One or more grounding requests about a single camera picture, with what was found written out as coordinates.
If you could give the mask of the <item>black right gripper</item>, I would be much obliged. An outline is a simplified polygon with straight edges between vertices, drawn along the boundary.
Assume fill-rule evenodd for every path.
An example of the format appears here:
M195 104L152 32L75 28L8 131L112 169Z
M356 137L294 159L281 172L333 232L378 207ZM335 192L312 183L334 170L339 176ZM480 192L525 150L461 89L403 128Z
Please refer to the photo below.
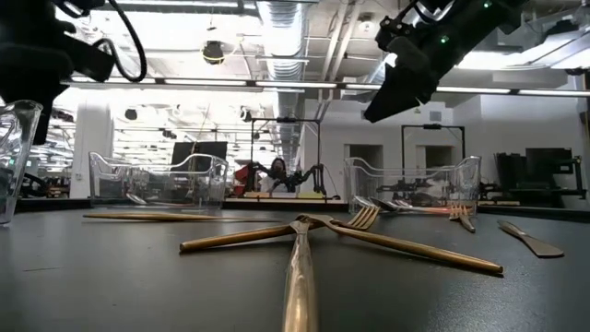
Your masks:
M395 65L365 110L371 123L428 103L446 75L489 34L484 13L454 13L429 24L403 25L391 40Z

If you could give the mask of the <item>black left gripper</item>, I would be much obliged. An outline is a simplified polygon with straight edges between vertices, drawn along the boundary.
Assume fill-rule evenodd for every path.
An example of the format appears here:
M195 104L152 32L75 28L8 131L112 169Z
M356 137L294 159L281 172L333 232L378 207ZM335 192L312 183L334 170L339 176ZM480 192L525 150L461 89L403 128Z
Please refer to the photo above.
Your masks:
M0 97L6 103L30 100L42 105L33 145L46 142L53 101L67 89L61 81L73 71L62 51L0 43Z

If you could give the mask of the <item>clear plastic bin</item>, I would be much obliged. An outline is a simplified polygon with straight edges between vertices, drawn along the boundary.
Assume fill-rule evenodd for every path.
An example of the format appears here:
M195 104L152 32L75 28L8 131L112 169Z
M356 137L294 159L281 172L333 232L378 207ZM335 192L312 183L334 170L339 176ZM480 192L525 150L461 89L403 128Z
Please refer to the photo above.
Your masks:
M192 159L206 157L192 154L184 160L194 166ZM96 152L89 153L90 202L94 206L161 209L215 209L225 197L228 163L209 155L207 171L175 171L173 165L138 164L107 159ZM146 201L186 204L186 207L141 206L126 197L127 193Z
M479 198L480 158L469 157L457 165L433 169L377 169L361 158L345 160L345 191L348 211L362 208L354 196L375 197L386 202L403 200L414 207L476 208ZM397 213L423 213L389 211Z
M14 216L41 111L39 103L26 100L0 107L0 225Z

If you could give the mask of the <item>gold chopstick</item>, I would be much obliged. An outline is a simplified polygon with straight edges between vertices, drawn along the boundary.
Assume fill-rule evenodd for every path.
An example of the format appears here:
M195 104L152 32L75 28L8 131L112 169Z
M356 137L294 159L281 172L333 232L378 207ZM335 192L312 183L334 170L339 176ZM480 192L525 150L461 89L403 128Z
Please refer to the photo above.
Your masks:
M92 213L85 214L87 219L120 219L120 220L142 220L142 221L276 221L276 219L266 218L241 218L241 217L220 217L194 214L174 214L174 213Z

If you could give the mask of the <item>white pillar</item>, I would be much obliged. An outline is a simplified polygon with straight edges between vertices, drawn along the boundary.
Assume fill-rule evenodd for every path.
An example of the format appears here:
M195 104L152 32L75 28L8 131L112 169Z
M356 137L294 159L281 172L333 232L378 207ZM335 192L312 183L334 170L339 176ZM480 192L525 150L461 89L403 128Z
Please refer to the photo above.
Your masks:
M84 101L78 105L69 197L90 196L89 153L112 155L114 122L110 104Z

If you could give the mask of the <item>long ceiling light strip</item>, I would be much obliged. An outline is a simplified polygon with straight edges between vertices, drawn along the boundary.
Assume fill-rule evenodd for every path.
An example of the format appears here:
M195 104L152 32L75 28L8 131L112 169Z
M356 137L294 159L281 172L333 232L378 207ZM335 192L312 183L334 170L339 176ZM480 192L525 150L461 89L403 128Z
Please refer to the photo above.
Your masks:
M129 82L123 77L111 78L106 82L94 81L88 77L72 77L67 79L65 84L80 89L278 89L279 91L320 89L377 91L381 87L377 84L365 83L163 77L149 77L139 83ZM444 94L509 95L519 97L590 98L590 90L567 89L507 89L439 86L435 92Z

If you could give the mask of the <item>person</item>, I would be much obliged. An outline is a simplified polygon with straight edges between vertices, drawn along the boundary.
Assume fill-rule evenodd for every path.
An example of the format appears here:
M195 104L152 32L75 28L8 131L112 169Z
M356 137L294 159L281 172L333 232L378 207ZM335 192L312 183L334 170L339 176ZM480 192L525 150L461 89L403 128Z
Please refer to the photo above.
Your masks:
M260 181L260 191L265 193L292 193L286 184L289 179L286 163L281 158L275 158L269 169L269 173Z

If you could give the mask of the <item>black monitor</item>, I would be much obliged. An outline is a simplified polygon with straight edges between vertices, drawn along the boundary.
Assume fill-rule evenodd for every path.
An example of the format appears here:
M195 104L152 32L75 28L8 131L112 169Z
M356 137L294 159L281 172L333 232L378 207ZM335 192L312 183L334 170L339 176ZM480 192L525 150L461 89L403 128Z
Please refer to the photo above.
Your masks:
M204 172L208 170L211 164L209 155L225 160L227 149L227 141L176 142L173 147L171 164L175 171ZM188 163L184 164L184 160L192 154L206 154L206 157L192 159L195 162L194 166L190 166Z

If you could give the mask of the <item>black equipment rack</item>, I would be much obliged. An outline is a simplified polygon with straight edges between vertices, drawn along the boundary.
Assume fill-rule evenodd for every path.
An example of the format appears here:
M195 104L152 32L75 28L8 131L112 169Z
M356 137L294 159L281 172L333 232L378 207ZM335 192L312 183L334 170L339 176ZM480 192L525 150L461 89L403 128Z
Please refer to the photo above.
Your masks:
M581 174L582 159L573 156L570 148L526 148L525 155L501 152L494 155L494 160L504 193L518 198L586 197L587 190ZM559 186L555 175L573 175L575 187Z

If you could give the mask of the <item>red background object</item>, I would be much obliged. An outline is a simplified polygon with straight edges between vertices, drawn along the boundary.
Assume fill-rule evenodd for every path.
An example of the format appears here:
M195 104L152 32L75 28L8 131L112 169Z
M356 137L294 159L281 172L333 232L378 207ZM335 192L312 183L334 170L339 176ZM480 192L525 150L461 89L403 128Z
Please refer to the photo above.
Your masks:
M240 168L233 175L233 194L244 196L247 192L255 192L258 184L257 170L252 163Z

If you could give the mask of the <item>black ceiling dome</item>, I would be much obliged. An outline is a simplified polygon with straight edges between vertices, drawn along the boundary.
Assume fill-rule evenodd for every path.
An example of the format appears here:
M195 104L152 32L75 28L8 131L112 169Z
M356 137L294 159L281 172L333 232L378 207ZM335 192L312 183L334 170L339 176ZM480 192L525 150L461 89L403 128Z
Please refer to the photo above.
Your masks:
M202 49L202 56L209 65L221 65L225 60L221 41L207 41Z

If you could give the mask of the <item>silver ceiling duct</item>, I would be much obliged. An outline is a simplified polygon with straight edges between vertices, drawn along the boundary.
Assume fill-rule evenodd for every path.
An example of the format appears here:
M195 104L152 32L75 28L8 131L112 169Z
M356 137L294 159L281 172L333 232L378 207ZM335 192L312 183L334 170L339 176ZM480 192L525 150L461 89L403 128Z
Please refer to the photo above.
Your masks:
M304 63L298 60L304 52L309 4L283 0L256 1L263 24L266 56L287 58L266 63L270 80L302 81ZM273 100L275 117L302 118L302 93L276 92ZM280 125L278 137L282 158L293 161L297 155L301 124Z

